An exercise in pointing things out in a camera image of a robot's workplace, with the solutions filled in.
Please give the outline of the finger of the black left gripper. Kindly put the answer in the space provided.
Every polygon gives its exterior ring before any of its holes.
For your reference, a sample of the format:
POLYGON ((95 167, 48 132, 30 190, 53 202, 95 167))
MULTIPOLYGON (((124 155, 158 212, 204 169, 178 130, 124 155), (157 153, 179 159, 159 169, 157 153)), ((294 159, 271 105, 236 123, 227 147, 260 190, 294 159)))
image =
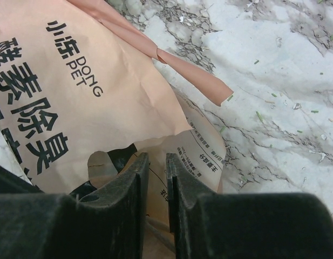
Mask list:
POLYGON ((41 194, 43 191, 0 166, 0 194, 41 194))

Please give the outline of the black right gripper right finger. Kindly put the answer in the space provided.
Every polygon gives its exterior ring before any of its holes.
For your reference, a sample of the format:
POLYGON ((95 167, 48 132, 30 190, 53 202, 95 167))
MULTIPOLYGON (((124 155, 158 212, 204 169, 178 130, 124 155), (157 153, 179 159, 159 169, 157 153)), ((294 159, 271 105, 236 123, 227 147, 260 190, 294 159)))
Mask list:
POLYGON ((333 258, 333 220, 307 193, 218 194, 166 156, 177 258, 333 258))

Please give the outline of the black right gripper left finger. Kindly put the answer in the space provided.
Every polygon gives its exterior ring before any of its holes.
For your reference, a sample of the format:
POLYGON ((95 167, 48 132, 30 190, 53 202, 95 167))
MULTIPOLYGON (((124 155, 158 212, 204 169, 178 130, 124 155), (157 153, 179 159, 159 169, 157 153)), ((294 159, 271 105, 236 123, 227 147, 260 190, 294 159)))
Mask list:
POLYGON ((0 258, 141 258, 149 159, 96 191, 0 194, 0 258))

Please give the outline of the peach cat litter bag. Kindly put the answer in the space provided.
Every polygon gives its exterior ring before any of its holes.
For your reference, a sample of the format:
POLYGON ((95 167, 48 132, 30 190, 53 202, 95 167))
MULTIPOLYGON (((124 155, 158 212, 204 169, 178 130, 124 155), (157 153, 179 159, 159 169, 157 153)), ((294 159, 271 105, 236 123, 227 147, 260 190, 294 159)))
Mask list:
POLYGON ((88 182, 95 152, 188 131, 154 60, 218 106, 233 93, 105 1, 0 1, 0 132, 23 180, 72 196, 88 182))

